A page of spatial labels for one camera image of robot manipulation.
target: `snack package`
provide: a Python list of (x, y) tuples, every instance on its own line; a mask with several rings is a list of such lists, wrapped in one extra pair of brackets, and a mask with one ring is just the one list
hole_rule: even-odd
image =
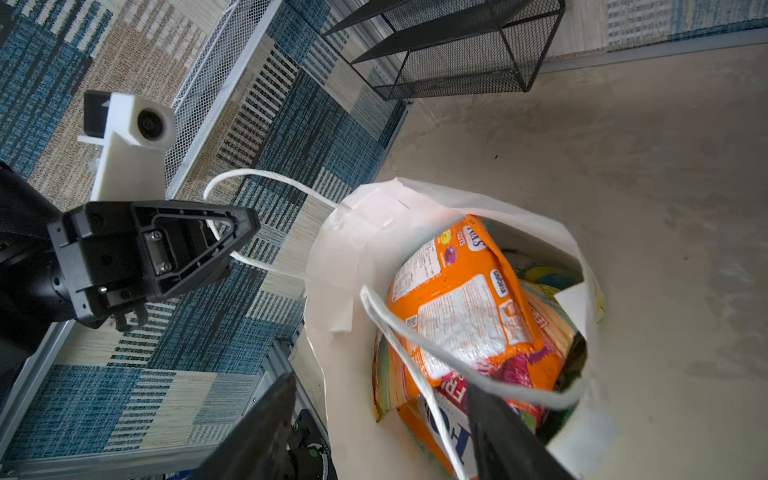
[[(472, 215), (425, 243), (400, 267), (387, 306), (408, 327), (475, 368), (500, 366), (543, 345), (514, 270)], [(421, 347), (410, 342), (405, 347), (432, 386), (451, 373)]]
[[(574, 338), (577, 330), (568, 315), (562, 310), (554, 294), (557, 289), (549, 286), (535, 285), (529, 282), (521, 282), (525, 297), (528, 300), (531, 311), (537, 324), (544, 333), (545, 344), (543, 348), (534, 353), (519, 353), (507, 359), (500, 368), (489, 369), (486, 371), (492, 378), (510, 383), (513, 385), (523, 385), (537, 389), (553, 389), (558, 377), (536, 375), (535, 365), (548, 356), (554, 356), (558, 359), (560, 368), (563, 368), (565, 360), (569, 356), (575, 356), (578, 360), (572, 366), (572, 374), (568, 374), (566, 380), (567, 386), (579, 376), (584, 361), (584, 340), (581, 341), (581, 351), (574, 352), (577, 347), (574, 346)], [(386, 339), (378, 341), (378, 354), (386, 353)], [(381, 362), (388, 367), (399, 369), (396, 374), (400, 379), (403, 373), (407, 375), (405, 366), (400, 363)], [(385, 382), (374, 383), (374, 391), (382, 390), (388, 387), (387, 395), (390, 391), (398, 392), (396, 402), (402, 402), (406, 397), (408, 402), (401, 403), (397, 412), (400, 419), (408, 426), (413, 435), (422, 443), (449, 471), (453, 468), (448, 456), (442, 448), (442, 440), (438, 434), (437, 425), (432, 417), (432, 413), (427, 408), (425, 400), (419, 396), (418, 391), (408, 390), (407, 382), (401, 382), (395, 388), (389, 388), (389, 378)], [(446, 376), (442, 383), (435, 387), (435, 399), (440, 408), (441, 415), (445, 420), (451, 439), (454, 442), (456, 452), (464, 465), (465, 473), (470, 478), (477, 477), (477, 465), (475, 462), (475, 450), (472, 444), (472, 431), (469, 427), (468, 405), (467, 405), (467, 383), (460, 375)], [(542, 407), (528, 403), (517, 402), (507, 399), (507, 403), (512, 407), (523, 422), (534, 433), (539, 434), (538, 427), (542, 425), (542, 418), (545, 411)], [(559, 427), (562, 427), (564, 421), (568, 418), (569, 411), (556, 412), (557, 418), (549, 418), (546, 422), (547, 431), (541, 432), (544, 442), (547, 442), (554, 436)]]
[(520, 250), (510, 248), (502, 248), (502, 252), (520, 280), (551, 286), (558, 291), (584, 281), (579, 272), (559, 266), (557, 261), (531, 257)]
[[(484, 242), (484, 245), (490, 246), (488, 249), (475, 247), (477, 250), (471, 250), (470, 247), (467, 246), (467, 235), (474, 237), (478, 235), (477, 232), (480, 232), (479, 235), (485, 237), (482, 238), (477, 236), (480, 241)], [(459, 272), (459, 276), (464, 280), (466, 280), (467, 277), (472, 278), (472, 274), (476, 271), (489, 270), (490, 266), (497, 266), (500, 263), (502, 265), (498, 268), (498, 271), (505, 271), (503, 257), (500, 254), (498, 257), (493, 255), (493, 250), (498, 250), (498, 248), (496, 248), (493, 241), (487, 237), (485, 229), (474, 217), (468, 216), (465, 221), (447, 230), (443, 235), (433, 240), (433, 242), (435, 244), (435, 255), (437, 256), (436, 261), (439, 262), (440, 266), (439, 274), (431, 277), (432, 281), (436, 282), (436, 285), (430, 286), (429, 281), (425, 281), (413, 289), (412, 292), (406, 294), (406, 297), (411, 293), (420, 294), (422, 300), (426, 299), (426, 301), (423, 302), (423, 305), (428, 306), (430, 304), (429, 299), (439, 299), (441, 295), (444, 296), (446, 290), (451, 292), (447, 285), (457, 283), (452, 279), (453, 270), (450, 268), (443, 268), (443, 265), (450, 263), (447, 267), (451, 267), (459, 264), (461, 258), (465, 258), (465, 261), (468, 264), (465, 266), (460, 265), (463, 269)], [(423, 260), (425, 255), (422, 255), (422, 251), (430, 249), (431, 247), (432, 242), (422, 247), (419, 251), (421, 253), (417, 252), (411, 260), (406, 262), (405, 266), (398, 272), (398, 275), (401, 275), (401, 272), (404, 270), (408, 271), (409, 269), (406, 269), (406, 267), (409, 265), (409, 262), (412, 262), (412, 260), (419, 257), (419, 255), (421, 255), (421, 264), (428, 265), (429, 262)], [(449, 259), (445, 260), (445, 252), (450, 251), (451, 247), (453, 247), (454, 251), (449, 253)], [(501, 260), (496, 263), (494, 258), (489, 259), (488, 257), (484, 257), (485, 260), (492, 262), (490, 266), (488, 263), (483, 263), (482, 261), (473, 263), (475, 259), (478, 258), (474, 256), (473, 253), (489, 254), (495, 259), (501, 258)], [(490, 291), (492, 288), (489, 284), (492, 284), (495, 276), (484, 275), (481, 278), (485, 278), (487, 290)], [(514, 282), (517, 282), (514, 275), (512, 275), (512, 279)], [(396, 284), (397, 280), (394, 282), (390, 291), (388, 297), (389, 302), (391, 302), (393, 297)], [(430, 288), (429, 290), (419, 291), (423, 286)], [(535, 341), (533, 344), (518, 344), (520, 347), (524, 348), (520, 348), (517, 352), (512, 353), (511, 356), (508, 356), (502, 361), (499, 361), (499, 358), (503, 358), (503, 356), (489, 356), (488, 358), (475, 360), (473, 366), (475, 369), (486, 375), (493, 376), (496, 379), (511, 384), (532, 386), (537, 389), (552, 389), (563, 366), (564, 358), (571, 348), (571, 343), (573, 342), (576, 330), (568, 316), (562, 311), (557, 301), (552, 296), (557, 292), (556, 289), (547, 286), (534, 285), (525, 281), (520, 282), (518, 287), (520, 287), (520, 291), (523, 293), (523, 302), (529, 305), (531, 317), (534, 319), (533, 330), (539, 336), (539, 340)], [(510, 292), (512, 291), (512, 288), (506, 287), (506, 290)], [(396, 299), (395, 304), (401, 299), (402, 297)], [(514, 312), (514, 315), (510, 316), (519, 319), (522, 328), (525, 328), (526, 331), (530, 331), (528, 330), (528, 324), (516, 310), (518, 303), (514, 300), (510, 299), (508, 296), (494, 296), (493, 300), (486, 301), (488, 303), (493, 301), (495, 305), (498, 305), (499, 303), (501, 305), (506, 304), (506, 310), (499, 309), (499, 314), (497, 315), (498, 321), (505, 317), (506, 312), (512, 311)], [(390, 309), (392, 309), (396, 315), (400, 316), (400, 318), (405, 317), (412, 319), (414, 317), (413, 315), (408, 316), (412, 313), (412, 310), (403, 312), (402, 310), (394, 309), (394, 306), (396, 305), (389, 305)], [(415, 328), (418, 328), (421, 310), (417, 309), (416, 312), (415, 321), (412, 322), (412, 324)], [(470, 316), (471, 314), (471, 310), (469, 313), (465, 313), (467, 316)], [(448, 321), (454, 320), (450, 315), (447, 316), (447, 318)], [(465, 384), (462, 387), (462, 382), (463, 379), (457, 377), (453, 371), (448, 371), (436, 384), (433, 383), (433, 386), (436, 387), (438, 392), (442, 392), (446, 398), (461, 398), (465, 391)], [(386, 339), (383, 338), (381, 333), (376, 337), (376, 347), (374, 349), (373, 394), (377, 421), (380, 421), (388, 411), (398, 408), (420, 395), (419, 390), (416, 388), (416, 385), (402, 360), (393, 349), (389, 348)], [(531, 429), (536, 428), (543, 413), (540, 408), (512, 401), (509, 403), (520, 413), (521, 417)], [(456, 406), (457, 408), (462, 409), (461, 400), (456, 403)]]

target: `black wire mesh basket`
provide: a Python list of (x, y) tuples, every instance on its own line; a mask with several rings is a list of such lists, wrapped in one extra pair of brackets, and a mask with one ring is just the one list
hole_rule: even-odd
[(564, 11), (564, 0), (411, 0), (353, 63), (405, 52), (394, 82), (372, 78), (387, 100), (529, 91)]

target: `concrete floor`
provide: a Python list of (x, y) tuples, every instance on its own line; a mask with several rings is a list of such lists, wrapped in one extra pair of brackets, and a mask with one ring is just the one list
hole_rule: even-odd
[(497, 197), (576, 237), (608, 300), (617, 423), (592, 478), (766, 477), (768, 45), (419, 101), (379, 180), (393, 177)]

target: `white rope handle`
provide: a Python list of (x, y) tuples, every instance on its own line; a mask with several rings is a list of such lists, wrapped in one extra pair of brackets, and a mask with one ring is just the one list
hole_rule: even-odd
[(435, 392), (432, 390), (432, 385), (429, 384), (429, 381), (424, 376), (422, 371), (413, 362), (411, 356), (406, 352), (405, 347), (403, 347), (400, 341), (397, 340), (395, 333), (391, 328), (389, 328), (389, 325), (380, 321), (381, 317), (378, 315), (378, 311), (370, 301), (370, 297), (364, 294), (367, 292), (368, 286), (364, 285), (360, 291), (362, 306), (366, 309), (366, 312), (368, 313), (368, 316), (371, 318), (371, 320), (373, 320), (376, 326), (379, 327), (379, 330), (382, 331), (382, 334), (384, 337), (386, 337), (389, 345), (395, 349), (395, 352), (397, 352), (398, 356), (402, 359), (402, 362), (406, 365), (406, 368), (411, 373), (411, 377), (413, 378), (413, 382), (416, 384), (416, 388), (419, 389), (422, 396), (424, 397), (424, 400), (426, 400), (427, 407), (432, 413), (432, 417), (435, 420), (435, 425), (437, 425), (437, 433), (440, 435), (440, 439), (442, 440), (443, 450), (445, 450), (445, 453), (448, 454), (448, 458), (451, 461), (451, 465), (453, 466), (453, 471), (456, 474), (456, 477), (458, 480), (468, 480), (467, 474), (464, 472), (462, 460), (458, 457), (456, 447), (453, 446), (451, 437), (448, 434), (448, 424), (445, 422), (445, 418), (443, 418), (442, 413), (440, 412), (440, 407), (437, 404), (437, 399), (435, 398)]
[[(271, 178), (272, 180), (277, 180), (279, 182), (283, 182), (284, 184), (289, 184), (293, 187), (298, 188), (305, 194), (310, 195), (311, 197), (315, 197), (317, 200), (320, 200), (325, 205), (328, 205), (331, 208), (339, 208), (339, 205), (336, 202), (328, 200), (323, 195), (318, 194), (316, 191), (312, 190), (305, 184), (302, 184), (301, 182), (294, 180), (293, 178), (288, 178), (285, 175), (276, 174), (275, 172), (270, 172), (268, 170), (257, 170), (255, 168), (239, 168), (237, 170), (230, 170), (228, 172), (218, 174), (205, 187), (205, 190), (203, 192), (203, 200), (207, 201), (208, 196), (210, 195), (210, 192), (212, 192), (214, 188), (221, 182), (225, 181), (228, 178), (242, 177), (243, 175), (257, 175), (259, 177)], [(221, 235), (219, 234), (219, 231), (216, 229), (216, 226), (214, 225), (214, 221), (206, 220), (206, 223), (208, 223), (208, 227), (211, 229), (211, 231), (214, 232), (214, 237), (216, 237), (216, 240), (219, 240), (221, 238)], [(257, 260), (252, 257), (246, 257), (240, 252), (232, 252), (230, 253), (230, 256), (235, 260), (245, 263), (246, 265), (251, 265), (256, 268), (260, 268), (262, 270), (267, 270), (269, 272), (281, 273), (283, 275), (292, 276), (293, 278), (298, 278), (300, 280), (306, 280), (306, 277), (304, 276), (304, 272), (282, 268), (282, 267), (273, 265), (272, 263), (265, 263), (265, 262), (262, 262), (261, 260)]]

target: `wire mesh basket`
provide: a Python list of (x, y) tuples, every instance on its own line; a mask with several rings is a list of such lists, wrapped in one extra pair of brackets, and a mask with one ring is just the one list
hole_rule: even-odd
[(216, 123), (222, 107), (214, 102), (269, 5), (270, 0), (230, 0), (181, 84), (171, 104), (179, 134), (165, 153), (168, 198), (179, 191)]
[[(384, 17), (398, 32), (450, 15), (459, 20), (453, 25), (460, 31), (460, 15), (480, 25), (484, 20), (471, 18), (469, 12), (483, 8), (493, 18), (493, 9), (504, 1), (411, 0)], [(564, 0), (531, 0), (500, 28), (408, 50), (394, 83), (373, 87), (387, 100), (529, 91), (564, 11)]]

